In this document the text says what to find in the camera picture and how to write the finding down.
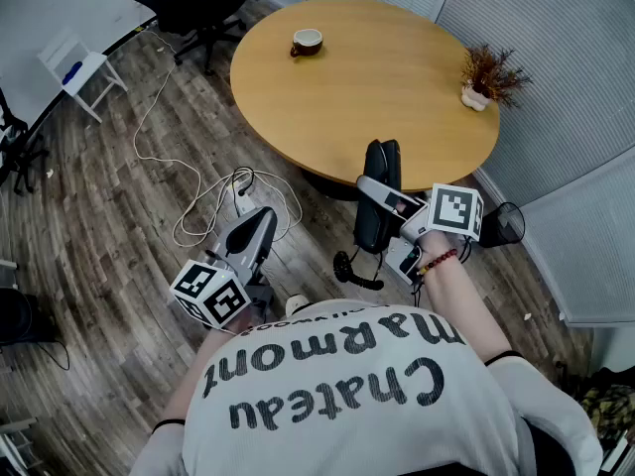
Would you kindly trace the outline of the yellow green patterned cloth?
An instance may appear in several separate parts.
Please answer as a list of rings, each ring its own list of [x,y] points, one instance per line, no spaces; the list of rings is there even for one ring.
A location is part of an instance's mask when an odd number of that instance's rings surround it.
[[[602,442],[635,428],[635,366],[622,372],[603,367],[582,387],[580,404]]]

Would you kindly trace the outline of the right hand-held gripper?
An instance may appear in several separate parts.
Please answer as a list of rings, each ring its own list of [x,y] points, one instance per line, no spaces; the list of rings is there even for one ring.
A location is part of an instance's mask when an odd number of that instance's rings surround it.
[[[386,263],[408,286],[420,281],[417,265],[422,259],[419,239],[423,235],[438,230],[479,241],[484,203],[474,188],[435,183],[431,199],[423,201],[366,175],[357,179],[356,186],[401,220],[399,236],[390,240]]]

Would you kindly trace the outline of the black swivel office chair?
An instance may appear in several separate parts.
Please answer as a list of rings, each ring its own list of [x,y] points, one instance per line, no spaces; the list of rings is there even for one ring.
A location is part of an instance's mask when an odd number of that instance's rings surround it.
[[[193,34],[187,44],[174,54],[175,64],[199,47],[205,47],[204,73],[211,75],[211,54],[218,42],[238,43],[239,36],[231,29],[247,30],[246,23],[236,13],[247,0],[133,0],[152,10],[163,32],[186,36]]]

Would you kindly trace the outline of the white stool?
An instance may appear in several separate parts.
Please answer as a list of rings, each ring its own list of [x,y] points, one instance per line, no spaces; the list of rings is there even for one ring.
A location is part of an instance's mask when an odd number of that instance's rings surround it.
[[[81,37],[70,28],[61,29],[53,36],[38,53],[38,59],[60,85],[63,92],[70,96],[98,124],[102,123],[102,118],[95,112],[95,108],[109,91],[115,86],[120,87],[125,92],[128,91],[127,85],[110,63],[107,55],[93,51],[86,45]],[[69,84],[63,86],[62,80],[64,75],[77,61],[82,62],[82,68]],[[84,86],[96,74],[101,73],[104,68],[105,72],[103,73],[103,77],[107,80],[107,85],[94,101],[88,104],[80,96],[80,92]]]

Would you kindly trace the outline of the white power strip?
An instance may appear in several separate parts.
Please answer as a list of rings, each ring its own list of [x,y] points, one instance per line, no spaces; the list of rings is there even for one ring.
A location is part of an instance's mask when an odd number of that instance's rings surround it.
[[[254,210],[256,205],[251,197],[246,193],[240,193],[238,190],[233,191],[233,205],[238,217]]]

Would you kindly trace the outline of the black mesh wastebasket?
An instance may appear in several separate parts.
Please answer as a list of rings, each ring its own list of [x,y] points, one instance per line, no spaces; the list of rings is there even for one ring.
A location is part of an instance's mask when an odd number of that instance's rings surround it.
[[[517,244],[525,235],[525,219],[520,208],[512,202],[503,202],[485,215],[479,237],[483,248]]]

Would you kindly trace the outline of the black chair base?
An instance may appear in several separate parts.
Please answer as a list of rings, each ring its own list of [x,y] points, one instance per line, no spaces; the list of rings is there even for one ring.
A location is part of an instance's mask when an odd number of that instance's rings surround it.
[[[17,174],[14,192],[17,195],[23,194],[21,184],[28,193],[34,192],[29,182],[29,168],[35,159],[50,154],[45,148],[36,150],[36,145],[43,139],[41,133],[14,115],[0,88],[0,186],[9,173],[14,172]]]

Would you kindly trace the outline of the black bin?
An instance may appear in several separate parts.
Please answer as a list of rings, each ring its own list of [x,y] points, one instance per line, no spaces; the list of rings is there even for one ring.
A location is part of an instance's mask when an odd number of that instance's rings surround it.
[[[55,341],[54,325],[40,311],[35,296],[0,288],[0,346]]]

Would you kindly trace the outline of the person's right forearm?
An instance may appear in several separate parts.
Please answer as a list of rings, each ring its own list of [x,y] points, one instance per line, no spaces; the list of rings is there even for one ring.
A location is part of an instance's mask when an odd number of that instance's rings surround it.
[[[423,281],[433,312],[455,327],[484,363],[516,357],[445,235],[433,230],[419,245],[417,267],[426,269]]]

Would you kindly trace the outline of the brown and white cup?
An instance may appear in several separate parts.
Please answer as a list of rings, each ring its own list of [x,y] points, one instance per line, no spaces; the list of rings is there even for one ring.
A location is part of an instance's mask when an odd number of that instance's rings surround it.
[[[319,30],[298,30],[293,36],[290,55],[293,59],[299,57],[312,57],[320,52],[322,44],[323,37]]]

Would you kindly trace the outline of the round wooden table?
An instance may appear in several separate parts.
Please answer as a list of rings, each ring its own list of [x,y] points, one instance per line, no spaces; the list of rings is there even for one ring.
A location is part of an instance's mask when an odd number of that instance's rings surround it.
[[[293,59],[294,33],[323,44]],[[262,19],[232,58],[237,107],[278,154],[352,185],[369,143],[396,140],[407,192],[472,174],[499,136],[498,107],[461,103],[463,45],[411,11],[374,0],[309,0]]]

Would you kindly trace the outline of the black telephone handset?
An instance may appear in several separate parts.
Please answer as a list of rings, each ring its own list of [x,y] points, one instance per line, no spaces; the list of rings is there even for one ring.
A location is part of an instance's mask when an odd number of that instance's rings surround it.
[[[401,156],[396,140],[368,145],[363,173],[380,183],[401,190]],[[400,219],[363,193],[359,194],[354,242],[370,254],[379,254],[389,246],[390,238],[399,234]]]

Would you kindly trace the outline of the brown plant in cream pot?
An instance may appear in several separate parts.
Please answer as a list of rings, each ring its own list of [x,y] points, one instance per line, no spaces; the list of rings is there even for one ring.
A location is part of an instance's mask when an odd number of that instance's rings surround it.
[[[514,49],[491,49],[487,44],[467,48],[461,69],[461,103],[482,112],[492,102],[518,107],[515,93],[534,82],[522,66],[510,67]]]

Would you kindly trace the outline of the person's left forearm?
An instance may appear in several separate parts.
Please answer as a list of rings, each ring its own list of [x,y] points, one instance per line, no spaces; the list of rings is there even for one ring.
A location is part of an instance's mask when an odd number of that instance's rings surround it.
[[[224,344],[251,324],[252,314],[248,309],[244,309],[222,330],[212,328],[208,331],[188,371],[168,400],[162,414],[162,420],[185,419],[187,417],[194,390],[204,374],[209,360]]]

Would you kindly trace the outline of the white printed t-shirt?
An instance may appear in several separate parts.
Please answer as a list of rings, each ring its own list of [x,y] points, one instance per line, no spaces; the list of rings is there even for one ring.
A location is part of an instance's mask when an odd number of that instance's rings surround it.
[[[222,344],[130,476],[597,476],[583,408],[422,308],[329,300]]]

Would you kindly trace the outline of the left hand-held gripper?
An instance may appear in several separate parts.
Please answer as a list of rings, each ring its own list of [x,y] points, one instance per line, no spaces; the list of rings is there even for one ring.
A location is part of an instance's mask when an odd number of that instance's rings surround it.
[[[247,309],[261,318],[273,304],[273,288],[261,273],[278,217],[255,208],[234,221],[224,237],[224,254],[207,251],[189,260],[170,286],[182,309],[209,328],[225,328]]]

